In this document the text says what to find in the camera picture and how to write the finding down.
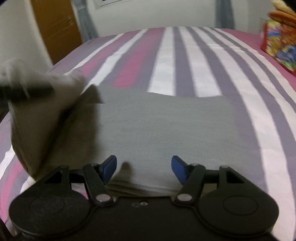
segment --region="bed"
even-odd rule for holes
[[[98,162],[112,154],[119,162],[111,190],[175,194],[173,155],[207,169],[229,165],[276,200],[273,234],[292,241],[296,77],[259,42],[258,35],[228,29],[151,28],[88,41],[51,71],[80,71],[88,85],[99,86]],[[12,230],[9,204],[34,180],[11,147],[9,114],[0,133],[0,217]]]

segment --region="gray curtain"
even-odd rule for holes
[[[78,14],[82,42],[85,43],[91,39],[97,38],[98,33],[94,27],[91,17],[89,16],[86,0],[72,0],[72,3]]]
[[[234,29],[231,0],[216,0],[216,28]]]

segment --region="wooden door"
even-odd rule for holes
[[[31,0],[45,46],[56,64],[82,44],[71,0]]]

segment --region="pink stripe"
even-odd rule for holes
[[[82,68],[81,72],[83,75],[87,76],[93,68],[96,67],[98,62],[101,59],[104,59],[108,57],[111,53],[115,51],[116,48],[123,45],[126,41],[131,39],[133,36],[135,36],[139,31],[133,31],[126,33],[122,35],[119,39],[115,40],[112,44],[108,45],[104,49],[102,49],[100,52],[98,52],[92,59],[90,59],[87,63],[85,63]]]
[[[142,37],[133,54],[127,60],[126,65],[122,68],[118,78],[112,84],[113,87],[128,89],[135,82],[142,62],[149,50],[154,45],[158,35],[162,32],[160,28],[149,29]]]
[[[9,200],[9,194],[11,192],[11,189],[13,187],[13,184],[17,178],[17,176],[20,174],[20,172],[23,170],[23,167],[19,161],[17,161],[8,178],[6,179],[0,196],[0,215],[2,220],[5,222],[8,218],[8,200]]]
[[[271,57],[269,54],[265,53],[260,49],[260,42],[261,42],[260,35],[245,33],[245,32],[231,30],[231,29],[223,29],[223,31],[229,34],[232,34],[234,37],[238,38],[240,41],[249,45],[251,48],[257,50],[259,54],[264,56],[274,67],[277,68],[277,70],[282,74],[282,76],[290,83],[292,88],[296,91],[296,77],[293,76],[288,71],[286,71],[273,57]]]

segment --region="gray cloth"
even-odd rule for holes
[[[78,14],[78,19],[80,23],[79,30],[82,42],[85,43],[91,39],[97,38],[98,33],[94,27],[91,17],[89,16],[86,6],[86,0],[72,0],[72,3],[74,4]]]
[[[116,155],[118,169],[108,187],[120,195],[174,194],[180,184],[170,166],[173,155],[208,169],[230,165],[254,180],[252,172],[246,173],[252,169],[250,157],[225,97],[181,98],[106,86],[99,90],[104,101],[100,114],[82,117],[80,124],[97,129],[90,140],[95,140],[97,152],[65,158],[63,164],[76,169]],[[87,140],[81,136],[80,144]],[[56,160],[47,162],[44,173],[60,164]]]
[[[54,95],[46,98],[9,102],[13,149],[24,169],[35,178],[55,138],[60,116],[80,97],[85,78],[79,74],[42,74],[24,61],[13,59],[0,67],[0,83],[25,90],[50,84],[54,89]]]
[[[231,0],[216,0],[215,27],[234,29]]]

